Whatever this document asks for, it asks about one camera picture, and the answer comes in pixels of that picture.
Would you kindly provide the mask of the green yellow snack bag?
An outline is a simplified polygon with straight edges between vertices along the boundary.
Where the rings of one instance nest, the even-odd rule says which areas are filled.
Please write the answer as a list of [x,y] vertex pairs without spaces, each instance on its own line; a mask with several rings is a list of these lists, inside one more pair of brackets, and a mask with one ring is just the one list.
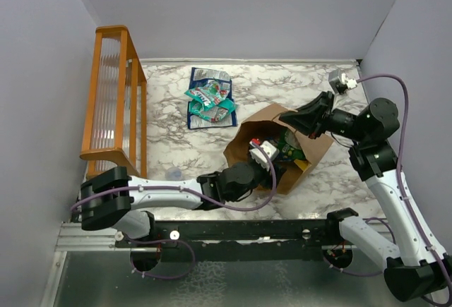
[[306,161],[306,155],[296,139],[295,134],[286,128],[281,131],[277,141],[277,148],[280,151],[279,159],[284,162],[293,162],[295,160]]

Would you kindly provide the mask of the brown paper bag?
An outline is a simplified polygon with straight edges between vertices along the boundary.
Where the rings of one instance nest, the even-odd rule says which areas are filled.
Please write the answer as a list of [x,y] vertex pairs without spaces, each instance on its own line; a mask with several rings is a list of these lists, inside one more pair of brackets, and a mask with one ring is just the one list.
[[318,165],[333,143],[333,140],[324,134],[312,140],[281,122],[279,116],[286,111],[287,109],[279,104],[271,104],[251,115],[241,123],[236,136],[229,142],[223,152],[227,164],[231,167],[233,164],[246,161],[250,140],[254,138],[261,142],[267,140],[277,147],[281,131],[286,128],[291,130],[299,141],[307,160],[310,162],[310,167],[303,172],[294,161],[284,162],[279,159],[279,155],[277,156],[277,164],[287,168],[277,186],[277,193],[283,195],[289,194],[300,181],[304,180],[307,174]]

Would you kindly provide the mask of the teal snack packet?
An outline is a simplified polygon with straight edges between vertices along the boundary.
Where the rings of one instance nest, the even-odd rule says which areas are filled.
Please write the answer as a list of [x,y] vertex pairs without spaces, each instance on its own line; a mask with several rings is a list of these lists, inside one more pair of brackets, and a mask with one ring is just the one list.
[[236,105],[232,100],[226,99],[210,109],[203,109],[200,102],[192,100],[189,102],[189,113],[199,116],[205,121],[219,122],[236,109]]
[[213,81],[201,87],[188,89],[185,92],[185,95],[190,97],[192,100],[200,102],[203,109],[210,109],[211,107],[219,105],[219,103],[226,100],[229,93],[229,90],[221,88],[218,82]]

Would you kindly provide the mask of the blue snack bag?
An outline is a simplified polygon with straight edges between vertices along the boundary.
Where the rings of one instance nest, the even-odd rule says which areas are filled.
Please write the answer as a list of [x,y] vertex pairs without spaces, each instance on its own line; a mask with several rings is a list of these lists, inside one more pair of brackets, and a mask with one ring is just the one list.
[[187,127],[191,130],[202,128],[227,128],[237,126],[237,113],[228,106],[215,106],[202,110],[200,103],[191,101],[187,107]]
[[209,68],[191,68],[189,89],[201,87],[213,81],[218,82],[221,88],[232,91],[232,79],[227,72]]

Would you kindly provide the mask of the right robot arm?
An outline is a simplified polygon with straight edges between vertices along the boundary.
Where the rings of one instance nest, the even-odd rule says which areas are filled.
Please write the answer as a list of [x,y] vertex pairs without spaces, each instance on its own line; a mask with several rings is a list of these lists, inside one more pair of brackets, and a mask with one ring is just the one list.
[[350,163],[378,200],[395,242],[369,227],[350,208],[328,213],[326,239],[357,246],[382,271],[386,286],[399,301],[424,299],[446,288],[451,280],[451,257],[420,214],[387,141],[400,127],[397,106],[377,98],[354,115],[334,108],[333,103],[333,93],[322,92],[310,103],[281,114],[279,120],[311,139],[330,132],[354,143],[349,149]]

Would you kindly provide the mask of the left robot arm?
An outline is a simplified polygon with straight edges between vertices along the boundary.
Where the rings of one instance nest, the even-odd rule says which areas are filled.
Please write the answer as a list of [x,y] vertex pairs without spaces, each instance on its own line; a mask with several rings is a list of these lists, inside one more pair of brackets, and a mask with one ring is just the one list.
[[264,169],[253,160],[185,181],[151,181],[114,167],[81,185],[81,199],[73,206],[80,212],[85,231],[122,230],[139,246],[151,245],[156,230],[151,218],[139,211],[154,207],[185,210],[238,210],[236,204],[262,186],[273,191],[286,169],[274,164]]

